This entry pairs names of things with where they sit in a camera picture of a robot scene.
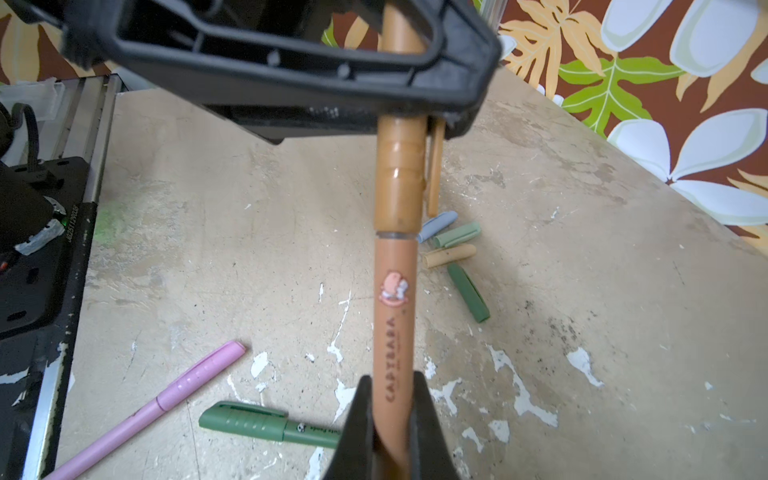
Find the green leaf pattern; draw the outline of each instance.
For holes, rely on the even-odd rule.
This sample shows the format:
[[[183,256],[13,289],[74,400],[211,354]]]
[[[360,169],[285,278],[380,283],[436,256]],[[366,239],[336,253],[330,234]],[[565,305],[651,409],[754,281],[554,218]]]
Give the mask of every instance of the green leaf pattern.
[[[333,18],[331,18],[331,24],[328,25],[328,28],[323,32],[322,40],[323,43],[329,47],[339,47],[339,44],[336,43],[336,38],[333,36]]]
[[[593,131],[606,137],[605,127],[611,115],[620,121],[645,118],[650,114],[643,108],[640,98],[624,90],[619,81],[632,84],[649,84],[681,76],[684,71],[674,65],[665,65],[658,58],[619,58],[612,61],[600,59],[604,77],[584,66],[581,60],[561,65],[559,75],[573,85],[591,85],[582,88],[563,101],[562,107],[569,113],[590,111],[584,123]]]

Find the paint-stained surface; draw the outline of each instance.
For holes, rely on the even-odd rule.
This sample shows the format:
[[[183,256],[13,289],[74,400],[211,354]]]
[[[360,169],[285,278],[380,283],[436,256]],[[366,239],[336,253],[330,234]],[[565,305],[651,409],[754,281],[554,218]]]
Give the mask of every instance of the paint-stained surface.
[[[273,147],[162,91],[115,111],[59,461],[238,339],[247,356],[82,478],[319,478],[331,450],[197,419],[238,399],[348,415],[372,367],[375,138]],[[762,478],[768,259],[506,70],[445,145],[441,205],[482,225],[462,267],[492,312],[474,324],[420,267],[414,358],[462,476]]]

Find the black cable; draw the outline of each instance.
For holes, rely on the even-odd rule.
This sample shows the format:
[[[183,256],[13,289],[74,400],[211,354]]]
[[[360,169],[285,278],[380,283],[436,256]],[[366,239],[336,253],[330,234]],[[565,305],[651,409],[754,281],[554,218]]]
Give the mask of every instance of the black cable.
[[[41,169],[38,163],[38,153],[40,152],[40,137],[38,135],[38,121],[35,117],[35,111],[27,104],[14,104],[11,109],[11,121],[9,124],[14,130],[22,127],[22,115],[27,122],[27,171],[36,171]]]

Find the floral wallpaper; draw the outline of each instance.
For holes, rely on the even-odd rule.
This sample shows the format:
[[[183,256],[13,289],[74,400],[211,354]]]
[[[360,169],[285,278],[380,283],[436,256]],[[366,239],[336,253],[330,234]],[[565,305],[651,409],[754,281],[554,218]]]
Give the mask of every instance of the floral wallpaper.
[[[109,74],[111,62],[84,70],[58,53],[61,32],[48,24],[27,25],[0,0],[0,82],[16,84],[47,78],[68,80]]]
[[[768,255],[768,0],[509,0],[498,33],[506,68]]]

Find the pen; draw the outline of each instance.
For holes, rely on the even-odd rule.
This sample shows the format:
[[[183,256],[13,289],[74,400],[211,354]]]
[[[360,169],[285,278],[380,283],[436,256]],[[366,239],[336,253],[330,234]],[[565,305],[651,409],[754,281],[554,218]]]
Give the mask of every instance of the pen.
[[[91,443],[85,450],[55,469],[45,480],[72,480],[109,455],[144,427],[183,402],[189,395],[232,365],[245,353],[239,342],[224,343],[175,379],[160,395],[123,422]]]
[[[384,4],[381,51],[416,56],[426,48],[394,3]],[[438,129],[445,126],[443,122]],[[380,115],[376,139],[373,226],[374,307],[372,416],[382,478],[409,478],[409,419],[413,405],[413,331],[417,235],[422,229],[427,117]],[[442,135],[433,137],[428,210],[436,213]]]
[[[335,449],[341,432],[294,422],[288,412],[237,402],[218,402],[198,421],[204,429],[274,442],[302,443]]]

